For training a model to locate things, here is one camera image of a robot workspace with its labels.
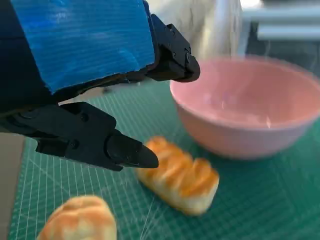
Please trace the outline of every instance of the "bread crust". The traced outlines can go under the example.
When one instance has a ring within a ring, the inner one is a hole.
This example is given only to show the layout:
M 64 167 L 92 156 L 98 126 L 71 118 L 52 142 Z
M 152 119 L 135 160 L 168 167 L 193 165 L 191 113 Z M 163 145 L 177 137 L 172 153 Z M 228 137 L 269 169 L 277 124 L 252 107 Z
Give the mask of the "bread crust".
M 108 204 L 94 195 L 70 198 L 49 217 L 37 240 L 116 240 Z
M 145 144 L 158 157 L 158 168 L 136 169 L 142 184 L 171 207 L 186 215 L 201 215 L 210 207 L 219 185 L 219 174 L 208 160 L 196 158 L 155 136 Z

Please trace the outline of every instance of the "black robotic arm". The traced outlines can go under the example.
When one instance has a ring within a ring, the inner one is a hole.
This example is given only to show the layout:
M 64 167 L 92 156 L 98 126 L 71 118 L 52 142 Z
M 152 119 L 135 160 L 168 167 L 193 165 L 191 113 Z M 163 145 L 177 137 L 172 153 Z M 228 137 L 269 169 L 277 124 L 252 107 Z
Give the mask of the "black robotic arm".
M 6 35 L 6 30 L 0 28 L 0 71 L 3 79 L 10 79 L 3 82 L 0 89 L 0 132 L 37 140 L 36 151 L 39 153 L 113 171 L 120 171 L 123 167 L 156 168 L 156 155 L 141 142 L 116 130 L 116 119 L 111 115 L 86 102 L 58 103 L 94 87 L 138 82 L 146 77 L 178 82 L 198 79 L 200 67 L 192 56 L 190 44 L 175 26 L 165 25 L 156 15 L 150 14 L 148 3 L 144 1 L 154 64 L 136 72 L 115 74 L 51 94 L 41 81 L 14 9 L 8 0 L 1 4 L 8 18 L 6 22 L 10 22 L 14 30 Z

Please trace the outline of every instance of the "toy bread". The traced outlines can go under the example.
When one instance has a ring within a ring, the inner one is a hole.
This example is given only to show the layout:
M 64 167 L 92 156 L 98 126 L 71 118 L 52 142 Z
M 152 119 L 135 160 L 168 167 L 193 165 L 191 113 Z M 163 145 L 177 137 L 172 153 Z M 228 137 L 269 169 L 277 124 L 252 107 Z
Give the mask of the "toy bread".
M 77 196 L 57 208 L 37 240 L 116 240 L 117 226 L 107 203 L 97 196 Z
M 219 174 L 203 158 L 192 156 L 161 136 L 145 144 L 158 157 L 158 168 L 136 169 L 138 179 L 173 208 L 201 215 L 210 207 Z

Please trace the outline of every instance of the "green cutting mat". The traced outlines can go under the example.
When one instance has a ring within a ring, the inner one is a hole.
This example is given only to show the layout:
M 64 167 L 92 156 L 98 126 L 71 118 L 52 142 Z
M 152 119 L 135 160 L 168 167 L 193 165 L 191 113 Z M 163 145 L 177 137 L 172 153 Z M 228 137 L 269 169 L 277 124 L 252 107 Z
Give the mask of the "green cutting mat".
M 123 133 L 146 141 L 164 135 L 220 173 L 208 213 L 187 217 L 141 186 L 132 171 L 112 172 L 35 153 L 27 140 L 9 231 L 34 240 L 68 198 L 102 196 L 112 208 L 119 240 L 319 240 L 320 122 L 294 147 L 259 162 L 232 162 L 208 153 L 178 120 L 168 83 L 144 83 L 88 101 L 118 120 Z

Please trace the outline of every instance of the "black plastic bracket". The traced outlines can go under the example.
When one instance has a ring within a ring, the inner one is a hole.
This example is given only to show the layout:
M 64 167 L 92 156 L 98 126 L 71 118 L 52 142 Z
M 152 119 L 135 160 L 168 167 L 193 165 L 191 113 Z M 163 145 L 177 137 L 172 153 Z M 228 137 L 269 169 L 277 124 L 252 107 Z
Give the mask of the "black plastic bracket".
M 36 139 L 36 151 L 121 171 L 156 168 L 158 158 L 141 142 L 116 130 L 116 119 L 86 103 L 47 105 L 1 119 L 12 133 Z
M 174 80 L 192 82 L 200 76 L 200 66 L 191 53 L 189 42 L 173 24 L 165 25 L 156 15 L 151 15 L 157 66 L 146 76 L 157 81 Z

